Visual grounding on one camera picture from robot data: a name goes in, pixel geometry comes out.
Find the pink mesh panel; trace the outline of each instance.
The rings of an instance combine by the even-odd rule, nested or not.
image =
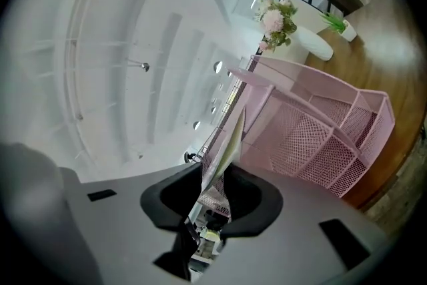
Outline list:
[[[394,127],[388,96],[356,89],[297,63],[265,57],[259,61],[256,67],[254,63],[251,66],[254,73],[257,68],[262,71],[262,76],[239,71],[248,84],[222,125],[226,131],[234,128],[244,105],[246,118],[248,110],[253,114],[253,124],[246,126],[249,130],[242,142],[241,162],[310,180],[343,196],[378,157]],[[274,70],[271,79],[268,68]],[[266,95],[260,87],[269,83],[277,89]],[[253,87],[258,87],[259,93],[252,92]],[[200,154],[203,178],[210,176],[205,170],[222,140],[223,133],[216,131],[205,156]],[[216,180],[199,201],[228,216],[224,177]]]
[[[355,158],[354,152],[332,136],[297,177],[328,187]]]
[[[342,197],[352,188],[354,184],[368,171],[368,168],[359,160],[355,159],[350,167],[329,187],[329,190]]]
[[[313,97],[310,99],[310,103],[328,117],[330,117],[338,126],[341,125],[350,108],[352,107],[351,103],[317,95],[313,95]]]
[[[229,217],[230,205],[224,193],[224,175],[218,178],[217,182],[208,191],[200,195],[197,201],[213,211]]]
[[[248,132],[249,129],[252,127],[273,90],[273,86],[248,87],[250,87],[250,94],[248,100],[246,101],[246,120],[244,132]]]
[[[202,150],[197,153],[195,161],[201,162],[202,184],[208,182],[214,176],[215,170],[213,168],[209,169],[209,167],[217,156],[226,136],[227,132],[224,130],[215,129],[203,145],[208,147],[206,153],[203,154]],[[230,207],[224,192],[224,175],[221,175],[197,201],[219,214],[230,216]]]
[[[394,120],[387,106],[386,99],[384,99],[374,125],[366,136],[364,143],[360,146],[363,156],[370,164],[380,154],[388,137],[392,133],[393,126]]]
[[[258,118],[265,128],[256,136],[248,134],[244,142],[269,156],[273,171],[293,176],[318,152],[332,128],[288,103],[278,109],[278,101],[267,101]]]
[[[243,165],[273,171],[270,156],[266,152],[259,150],[244,141],[242,142],[242,156],[240,158],[240,162]]]
[[[372,110],[363,95],[359,93],[348,116],[342,123],[341,129],[354,143],[357,143],[369,125],[372,116]]]
[[[257,56],[257,58],[258,63],[267,65],[283,75],[288,76],[290,79],[297,81],[313,95],[346,103],[353,103],[356,98],[356,88],[327,73],[307,67],[306,65],[284,61],[282,59],[271,59],[261,56]]]

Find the white vase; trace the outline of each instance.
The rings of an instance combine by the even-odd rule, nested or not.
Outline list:
[[[344,24],[346,24],[346,29],[341,33],[341,36],[351,42],[358,35],[352,25],[344,20]]]
[[[291,39],[295,39],[302,47],[306,48],[310,53],[329,61],[334,54],[331,46],[319,35],[305,27],[298,26],[296,31],[290,35]]]

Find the green leaves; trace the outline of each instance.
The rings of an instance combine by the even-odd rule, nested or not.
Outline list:
[[[288,37],[285,31],[273,32],[270,35],[269,39],[265,37],[263,41],[268,44],[268,49],[271,49],[273,51],[282,44],[289,46],[289,44],[291,43],[291,39]]]
[[[286,32],[287,34],[294,33],[296,31],[296,25],[290,19],[290,17],[284,16],[282,31]]]
[[[338,33],[343,33],[346,29],[346,24],[344,24],[344,20],[333,15],[332,13],[325,12],[320,15],[323,19],[325,19],[325,23],[329,25],[329,28],[337,31]]]

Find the ceiling light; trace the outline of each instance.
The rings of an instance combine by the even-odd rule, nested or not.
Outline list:
[[[222,62],[215,62],[215,64],[213,65],[213,70],[218,74],[220,72],[222,68]]]
[[[254,7],[256,0],[252,1],[251,9]]]

